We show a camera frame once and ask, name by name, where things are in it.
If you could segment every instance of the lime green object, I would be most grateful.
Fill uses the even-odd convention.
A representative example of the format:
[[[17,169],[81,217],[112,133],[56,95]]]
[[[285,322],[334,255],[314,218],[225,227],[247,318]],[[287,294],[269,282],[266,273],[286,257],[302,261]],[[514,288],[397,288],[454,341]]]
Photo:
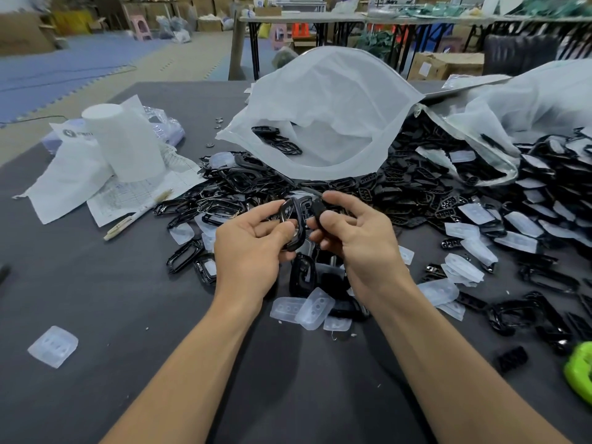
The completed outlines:
[[[592,405],[592,341],[575,348],[563,370],[569,386]]]

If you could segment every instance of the plastic stool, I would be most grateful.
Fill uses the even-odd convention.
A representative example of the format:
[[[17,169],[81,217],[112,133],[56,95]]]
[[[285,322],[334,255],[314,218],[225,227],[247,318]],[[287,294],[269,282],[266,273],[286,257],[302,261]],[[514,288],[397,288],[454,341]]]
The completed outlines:
[[[285,23],[274,23],[269,30],[269,41],[275,51],[284,46],[288,36],[288,25]]]
[[[144,42],[144,38],[152,40],[152,33],[150,32],[150,28],[148,28],[148,23],[146,23],[144,15],[130,15],[129,21],[136,31],[137,40],[141,42]]]
[[[308,30],[308,23],[294,23],[292,24],[292,39],[301,39],[310,37],[310,31]]]

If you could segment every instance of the white cylinder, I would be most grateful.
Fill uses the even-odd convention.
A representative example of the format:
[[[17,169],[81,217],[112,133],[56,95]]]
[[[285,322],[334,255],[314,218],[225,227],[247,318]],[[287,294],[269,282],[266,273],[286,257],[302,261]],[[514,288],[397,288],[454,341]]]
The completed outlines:
[[[146,118],[119,104],[91,106],[82,118],[121,182],[138,182],[165,171],[159,138]]]

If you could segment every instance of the black chair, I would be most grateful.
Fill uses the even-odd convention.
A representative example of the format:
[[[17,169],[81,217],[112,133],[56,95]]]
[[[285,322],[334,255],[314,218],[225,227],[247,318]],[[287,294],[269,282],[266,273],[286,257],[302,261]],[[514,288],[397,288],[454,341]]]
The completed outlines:
[[[551,35],[488,35],[483,44],[483,74],[518,76],[555,60],[559,38]]]

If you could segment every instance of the gray table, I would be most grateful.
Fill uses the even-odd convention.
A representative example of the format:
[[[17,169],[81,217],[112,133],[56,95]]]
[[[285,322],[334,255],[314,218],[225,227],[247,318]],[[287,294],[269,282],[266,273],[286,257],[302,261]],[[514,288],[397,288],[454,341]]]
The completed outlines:
[[[216,117],[227,122],[245,106],[248,85],[139,83],[115,101],[137,93],[145,105],[179,119],[187,131],[179,152],[195,160],[238,149],[218,141],[213,149],[204,145],[214,138]],[[433,86],[418,87],[429,92]],[[30,186],[49,160],[36,146],[0,168],[0,261],[13,267],[0,286],[0,442],[96,443],[200,320],[211,290],[192,270],[167,276],[165,260],[177,245],[163,218],[146,215],[109,243],[102,240],[108,226],[99,229],[86,206],[41,225],[28,200],[10,197]],[[430,227],[403,232],[400,243],[416,251],[415,277],[426,264],[443,261],[442,238]],[[507,254],[495,252],[498,275],[486,275],[472,290],[486,300],[508,298],[506,290],[513,296],[532,290],[517,279]],[[589,263],[573,249],[555,255],[565,273],[589,274]],[[287,295],[288,271],[281,270],[279,295]],[[549,298],[583,314],[577,301]],[[356,337],[333,341],[323,330],[279,324],[269,308],[263,307],[245,340],[211,442],[433,442],[374,321],[355,324]],[[523,344],[529,367],[508,381],[574,443],[590,441],[591,409],[567,387],[562,360],[533,333],[504,339],[470,311],[463,322],[450,321],[488,359]],[[52,325],[80,340],[57,370],[27,353]]]

